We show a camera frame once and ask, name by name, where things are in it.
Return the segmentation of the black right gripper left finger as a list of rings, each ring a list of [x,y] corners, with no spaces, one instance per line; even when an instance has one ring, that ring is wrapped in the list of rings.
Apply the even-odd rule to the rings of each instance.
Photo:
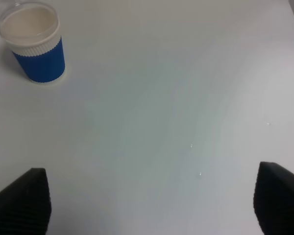
[[[45,235],[50,216],[44,168],[31,168],[0,191],[0,235]]]

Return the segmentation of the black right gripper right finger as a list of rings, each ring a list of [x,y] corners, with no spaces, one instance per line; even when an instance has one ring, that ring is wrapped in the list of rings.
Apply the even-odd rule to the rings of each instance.
[[[253,207],[265,235],[294,235],[294,174],[277,163],[260,162]]]

